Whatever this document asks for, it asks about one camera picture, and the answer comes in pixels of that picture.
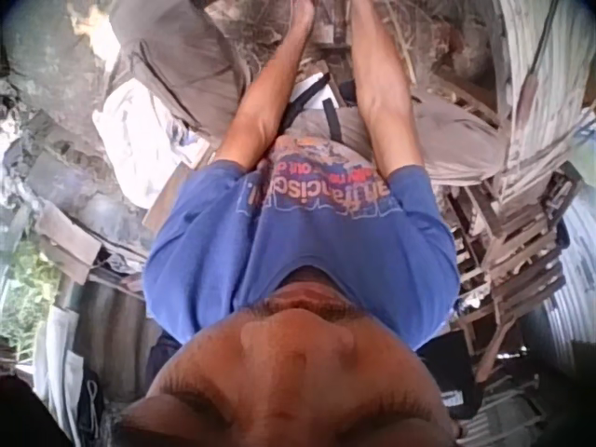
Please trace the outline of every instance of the khaki pants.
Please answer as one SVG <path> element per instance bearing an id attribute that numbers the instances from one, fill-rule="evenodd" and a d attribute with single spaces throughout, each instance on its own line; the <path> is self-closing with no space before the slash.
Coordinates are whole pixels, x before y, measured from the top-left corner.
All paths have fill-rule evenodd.
<path id="1" fill-rule="evenodd" d="M 192 129 L 219 145 L 248 79 L 236 52 L 198 1 L 120 0 L 110 22 L 130 73 Z M 501 170 L 505 143 L 476 116 L 413 91 L 416 126 L 435 183 L 474 184 Z M 337 111 L 345 145 L 373 150 L 357 108 Z M 306 110 L 286 133 L 329 138 L 322 110 Z M 400 142 L 395 142 L 396 150 Z"/>

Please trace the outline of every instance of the forearm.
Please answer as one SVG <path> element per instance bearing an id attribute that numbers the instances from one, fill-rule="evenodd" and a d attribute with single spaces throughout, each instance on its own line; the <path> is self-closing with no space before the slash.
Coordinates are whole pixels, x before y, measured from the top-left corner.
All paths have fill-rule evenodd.
<path id="1" fill-rule="evenodd" d="M 309 31 L 302 23 L 290 28 L 273 59 L 242 99 L 216 159 L 234 159 L 252 169 L 275 140 Z"/>
<path id="2" fill-rule="evenodd" d="M 408 78 L 373 0 L 354 0 L 351 20 L 358 107 L 371 134 L 378 169 L 388 176 L 402 166 L 423 165 Z"/>

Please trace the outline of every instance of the hand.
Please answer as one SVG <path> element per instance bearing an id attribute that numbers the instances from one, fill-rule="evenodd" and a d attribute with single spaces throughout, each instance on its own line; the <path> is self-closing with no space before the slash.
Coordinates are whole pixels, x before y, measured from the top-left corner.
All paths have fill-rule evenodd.
<path id="1" fill-rule="evenodd" d="M 318 0 L 291 0 L 290 29 L 306 28 L 308 32 L 311 32 L 315 22 L 317 5 Z"/>

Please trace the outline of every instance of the green foliage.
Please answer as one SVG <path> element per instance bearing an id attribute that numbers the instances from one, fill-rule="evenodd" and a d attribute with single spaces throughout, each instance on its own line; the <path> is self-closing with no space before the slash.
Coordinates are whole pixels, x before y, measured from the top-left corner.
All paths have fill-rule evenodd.
<path id="1" fill-rule="evenodd" d="M 46 320 L 54 303 L 61 272 L 31 240 L 22 240 L 8 270 L 7 299 L 0 316 L 0 336 L 17 350 L 17 360 L 33 354 L 37 325 Z"/>

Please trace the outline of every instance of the nose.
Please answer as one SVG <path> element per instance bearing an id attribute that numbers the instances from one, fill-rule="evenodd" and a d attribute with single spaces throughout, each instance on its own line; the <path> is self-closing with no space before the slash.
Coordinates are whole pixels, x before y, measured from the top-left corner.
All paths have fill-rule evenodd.
<path id="1" fill-rule="evenodd" d="M 306 437 L 305 427 L 350 368 L 352 332 L 303 309 L 247 323 L 241 331 L 252 413 L 269 434 Z"/>

